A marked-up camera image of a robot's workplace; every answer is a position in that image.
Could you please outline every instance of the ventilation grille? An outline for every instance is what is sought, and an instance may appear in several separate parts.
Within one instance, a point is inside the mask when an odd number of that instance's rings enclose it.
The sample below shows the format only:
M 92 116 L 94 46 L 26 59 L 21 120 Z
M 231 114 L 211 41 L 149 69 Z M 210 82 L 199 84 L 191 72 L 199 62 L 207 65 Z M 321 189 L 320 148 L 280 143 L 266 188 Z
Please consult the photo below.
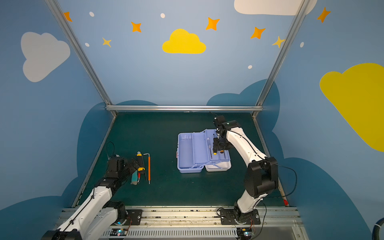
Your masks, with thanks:
M 107 238 L 111 229 L 105 231 L 101 238 Z M 112 238 L 192 238 L 192 237 L 237 237 L 235 228 L 131 228 L 126 236 Z

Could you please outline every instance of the black cable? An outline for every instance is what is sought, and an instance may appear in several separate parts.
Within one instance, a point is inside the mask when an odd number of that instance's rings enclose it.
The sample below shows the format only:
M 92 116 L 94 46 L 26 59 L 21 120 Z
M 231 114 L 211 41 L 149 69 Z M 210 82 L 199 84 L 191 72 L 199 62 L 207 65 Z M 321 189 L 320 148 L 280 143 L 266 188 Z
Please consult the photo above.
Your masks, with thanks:
M 108 143 L 112 143 L 112 145 L 113 145 L 113 152 L 112 152 L 111 157 L 112 157 L 113 154 L 115 153 L 115 144 L 113 144 L 113 142 L 109 141 L 109 142 L 107 142 L 107 145 L 105 146 L 105 149 L 107 150 L 107 157 L 108 157 L 108 160 L 109 160 L 110 156 L 109 156 L 109 154 L 108 154 Z
M 373 226 L 372 240 L 380 240 L 379 232 L 380 232 L 381 225 L 383 224 L 384 224 L 384 217 L 379 221 L 377 221 L 376 224 Z
M 239 134 L 239 133 L 237 133 L 237 132 L 234 132 L 234 131 L 231 131 L 231 130 L 226 130 L 226 131 L 230 131 L 230 132 L 236 133 L 236 134 L 239 135 L 240 137 L 243 137 L 241 134 Z M 256 154 L 259 158 L 261 158 L 262 160 L 265 160 L 265 159 L 263 159 L 262 157 L 260 157 L 260 156 L 257 154 L 257 152 L 255 151 L 255 149 L 253 149 L 252 144 L 251 144 L 245 137 L 243 137 L 243 139 L 245 139 L 245 140 L 247 141 L 247 143 L 249 144 L 249 146 L 251 146 L 252 150 L 255 152 L 255 154 Z M 294 186 L 293 190 L 292 190 L 289 194 L 284 195 L 284 196 L 281 196 L 281 197 L 286 197 L 286 196 L 291 195 L 291 194 L 296 190 L 296 186 L 297 186 L 297 173 L 296 173 L 296 171 L 293 170 L 293 169 L 290 168 L 290 167 L 285 167 L 285 166 L 282 166 L 282 165 L 279 165 L 279 164 L 277 164 L 277 163 L 273 163 L 273 162 L 270 162 L 270 161 L 268 161 L 268 162 L 269 162 L 269 163 L 272 163 L 272 164 L 275 164 L 275 165 L 277 165 L 277 166 L 280 166 L 280 167 L 284 167 L 284 168 L 291 169 L 291 170 L 295 173 L 296 180 L 295 180 L 295 186 Z
M 217 211 L 219 211 L 220 209 L 225 209 L 223 207 L 219 207 L 218 209 L 216 209 L 216 214 L 217 214 Z
M 279 164 L 277 164 L 277 163 L 274 163 L 274 162 L 269 162 L 269 163 L 272 163 L 272 164 L 277 165 L 277 166 L 280 166 L 280 167 L 284 167 L 284 166 L 281 166 L 281 165 L 279 165 Z M 296 173 L 296 171 L 293 170 L 293 169 L 290 168 L 290 167 L 285 167 L 285 168 L 291 169 L 291 170 L 295 173 L 296 180 L 295 180 L 295 186 L 293 187 L 293 190 L 292 190 L 290 193 L 288 193 L 287 195 L 284 195 L 284 196 L 281 196 L 281 197 L 286 197 L 286 196 L 291 195 L 291 194 L 296 190 L 296 186 L 297 186 L 297 173 Z
M 249 240 L 252 240 L 252 239 L 255 239 L 257 238 L 263 231 L 263 226 L 264 226 L 264 220 L 265 220 L 265 216 L 266 216 L 266 205 L 261 201 L 261 203 L 265 206 L 265 214 L 264 214 L 264 217 L 263 217 L 263 223 L 262 223 L 262 228 L 260 229 L 260 232 L 259 234 L 257 234 L 255 237 L 251 237 Z
M 70 223 L 68 224 L 68 226 L 63 230 L 63 232 L 65 232 L 65 230 L 67 230 L 67 228 L 71 225 L 71 224 L 73 224 L 73 221 L 77 218 L 77 216 L 81 213 L 81 211 L 83 211 L 84 210 L 84 208 L 88 205 L 88 203 L 92 200 L 92 199 L 94 199 L 95 197 L 94 197 L 94 195 L 95 195 L 95 187 L 93 187 L 93 194 L 92 194 L 92 196 L 91 196 L 91 199 L 87 202 L 87 204 L 85 204 L 85 206 L 76 214 L 76 216 L 73 218 L 73 219 L 71 219 L 70 220 Z

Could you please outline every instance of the white cloud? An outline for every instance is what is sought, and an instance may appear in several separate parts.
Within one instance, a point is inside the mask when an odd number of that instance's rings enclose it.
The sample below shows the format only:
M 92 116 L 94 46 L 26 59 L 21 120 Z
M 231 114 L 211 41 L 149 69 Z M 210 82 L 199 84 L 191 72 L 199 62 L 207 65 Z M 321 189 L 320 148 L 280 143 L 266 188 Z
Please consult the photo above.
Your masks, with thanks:
M 41 81 L 67 60 L 71 52 L 66 42 L 58 41 L 49 33 L 24 33 L 21 45 L 26 58 L 23 72 L 31 82 Z
M 317 0 L 310 0 L 308 14 Z M 235 10 L 242 14 L 296 15 L 301 0 L 235 0 Z

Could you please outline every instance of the yellow cloud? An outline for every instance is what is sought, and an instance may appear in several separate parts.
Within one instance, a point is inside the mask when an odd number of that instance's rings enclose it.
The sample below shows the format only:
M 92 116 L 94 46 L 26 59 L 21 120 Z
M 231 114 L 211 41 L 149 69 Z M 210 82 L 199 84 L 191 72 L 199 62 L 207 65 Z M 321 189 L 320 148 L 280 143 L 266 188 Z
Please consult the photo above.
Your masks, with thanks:
M 329 72 L 320 88 L 364 142 L 384 152 L 384 67 L 363 63 Z
M 163 43 L 163 51 L 166 53 L 203 53 L 207 47 L 200 42 L 196 34 L 189 33 L 184 29 L 176 29 L 169 38 Z

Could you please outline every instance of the white robotic arm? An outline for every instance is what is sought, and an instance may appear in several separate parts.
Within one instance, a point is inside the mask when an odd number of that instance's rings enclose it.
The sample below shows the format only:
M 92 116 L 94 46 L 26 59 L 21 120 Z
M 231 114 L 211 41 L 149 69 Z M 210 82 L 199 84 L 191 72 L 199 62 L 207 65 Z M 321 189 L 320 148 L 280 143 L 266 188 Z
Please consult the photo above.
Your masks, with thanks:
M 214 139 L 214 154 L 234 147 L 247 166 L 245 191 L 234 209 L 235 220 L 245 223 L 256 205 L 278 187 L 277 161 L 258 150 L 236 121 L 227 122 L 223 116 L 217 116 L 214 123 L 218 135 Z
M 108 161 L 104 177 L 84 203 L 57 230 L 47 231 L 41 240 L 96 240 L 111 224 L 126 221 L 124 203 L 109 200 L 126 179 L 140 168 L 143 166 L 135 160 L 127 161 L 113 155 Z

